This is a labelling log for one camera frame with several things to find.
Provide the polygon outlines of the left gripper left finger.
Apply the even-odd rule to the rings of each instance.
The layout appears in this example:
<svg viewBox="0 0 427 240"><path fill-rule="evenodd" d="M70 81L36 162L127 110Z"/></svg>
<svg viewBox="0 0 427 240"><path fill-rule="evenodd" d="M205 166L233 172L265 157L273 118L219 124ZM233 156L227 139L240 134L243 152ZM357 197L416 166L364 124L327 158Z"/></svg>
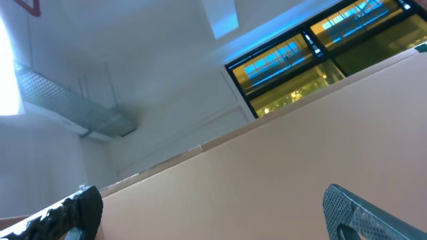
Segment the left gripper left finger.
<svg viewBox="0 0 427 240"><path fill-rule="evenodd" d="M97 187L86 186L50 207L4 229L8 240L94 240L101 223L103 200Z"/></svg>

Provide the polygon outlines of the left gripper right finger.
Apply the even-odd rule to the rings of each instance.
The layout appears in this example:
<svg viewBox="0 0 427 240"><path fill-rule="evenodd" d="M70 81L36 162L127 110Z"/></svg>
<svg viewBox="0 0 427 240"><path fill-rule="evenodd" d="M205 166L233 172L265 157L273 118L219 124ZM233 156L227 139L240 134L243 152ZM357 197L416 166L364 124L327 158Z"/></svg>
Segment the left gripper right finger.
<svg viewBox="0 0 427 240"><path fill-rule="evenodd" d="M426 232L385 212L347 189L331 184L323 196L326 229L333 240L415 240Z"/></svg>

